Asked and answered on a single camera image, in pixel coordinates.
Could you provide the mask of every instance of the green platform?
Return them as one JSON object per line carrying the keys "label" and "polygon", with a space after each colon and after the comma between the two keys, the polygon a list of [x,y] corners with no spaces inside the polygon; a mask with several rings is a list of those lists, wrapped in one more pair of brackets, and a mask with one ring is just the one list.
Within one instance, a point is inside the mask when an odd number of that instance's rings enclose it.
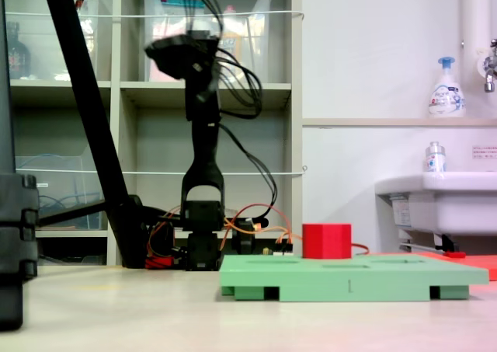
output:
{"label": "green platform", "polygon": [[488,271],[417,255],[309,260],[296,256],[225,256],[222,295],[236,300],[428,301],[468,299]]}

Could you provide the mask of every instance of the clear plastic container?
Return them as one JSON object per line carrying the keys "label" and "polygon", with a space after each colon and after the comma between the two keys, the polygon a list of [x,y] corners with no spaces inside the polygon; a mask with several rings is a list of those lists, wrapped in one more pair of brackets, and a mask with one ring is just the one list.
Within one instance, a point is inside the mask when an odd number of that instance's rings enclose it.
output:
{"label": "clear plastic container", "polygon": [[[95,17],[104,14],[109,14],[109,12],[100,0],[85,0],[80,12],[86,45],[98,80],[110,79],[112,20]],[[12,56],[9,53],[12,78],[70,80],[54,23],[50,16],[7,14],[6,21],[9,24],[17,25],[17,45],[22,44],[27,49],[24,54],[30,56],[29,65],[23,66],[22,71],[17,72],[12,71],[15,54]],[[9,50],[15,42],[15,37],[9,38]]]}
{"label": "clear plastic container", "polygon": [[[55,154],[16,156],[16,168],[18,173],[36,177],[40,195],[40,215],[62,211],[65,208],[76,207],[103,198],[96,173],[43,172],[44,169],[93,171],[95,166],[88,152],[82,156]],[[103,214],[100,212],[44,227],[43,230],[101,230],[104,228],[106,225],[103,221]]]}
{"label": "clear plastic container", "polygon": [[[235,7],[228,6],[224,14],[224,34],[220,47],[232,53],[244,67],[252,70],[261,82],[269,81],[269,14],[271,0],[258,0],[252,10],[255,14],[237,15]],[[153,40],[160,40],[176,34],[185,33],[187,19],[182,3],[174,5],[162,0],[144,0],[145,15],[158,16],[145,18],[144,42],[145,46]],[[209,30],[211,34],[219,33],[217,20],[213,16],[203,15],[207,9],[203,6],[195,7],[197,17],[194,20],[195,30]],[[244,82],[242,71],[226,64],[224,74],[234,81],[235,77]],[[174,79],[161,73],[155,63],[145,58],[145,81],[173,81]]]}

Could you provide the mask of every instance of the soap dispenser bottle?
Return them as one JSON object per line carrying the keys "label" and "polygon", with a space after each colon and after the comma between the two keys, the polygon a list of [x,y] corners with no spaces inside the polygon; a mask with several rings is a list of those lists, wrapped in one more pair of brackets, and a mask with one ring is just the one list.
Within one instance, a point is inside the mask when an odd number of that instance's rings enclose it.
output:
{"label": "soap dispenser bottle", "polygon": [[438,63],[442,65],[443,74],[435,85],[435,91],[428,106],[430,117],[464,117],[466,115],[464,94],[452,75],[451,65],[455,61],[452,57],[438,60]]}

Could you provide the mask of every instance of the black tripod leg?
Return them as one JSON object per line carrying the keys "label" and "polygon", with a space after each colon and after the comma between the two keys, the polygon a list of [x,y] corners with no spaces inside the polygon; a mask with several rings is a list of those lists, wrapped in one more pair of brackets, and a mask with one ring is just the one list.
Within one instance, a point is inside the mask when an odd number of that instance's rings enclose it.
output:
{"label": "black tripod leg", "polygon": [[107,217],[123,265],[143,268],[147,233],[141,224],[140,205],[127,193],[74,0],[47,0],[47,3],[71,76],[76,105],[108,204]]}
{"label": "black tripod leg", "polygon": [[0,330],[23,325],[23,284],[19,280],[0,283]]}

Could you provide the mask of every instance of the table surface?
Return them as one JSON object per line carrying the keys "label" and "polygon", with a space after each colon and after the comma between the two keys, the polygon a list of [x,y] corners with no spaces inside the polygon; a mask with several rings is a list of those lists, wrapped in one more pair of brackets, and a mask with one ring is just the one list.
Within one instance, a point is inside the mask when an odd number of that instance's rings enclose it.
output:
{"label": "table surface", "polygon": [[219,274],[41,267],[1,352],[497,351],[497,282],[468,301],[279,303],[221,297]]}

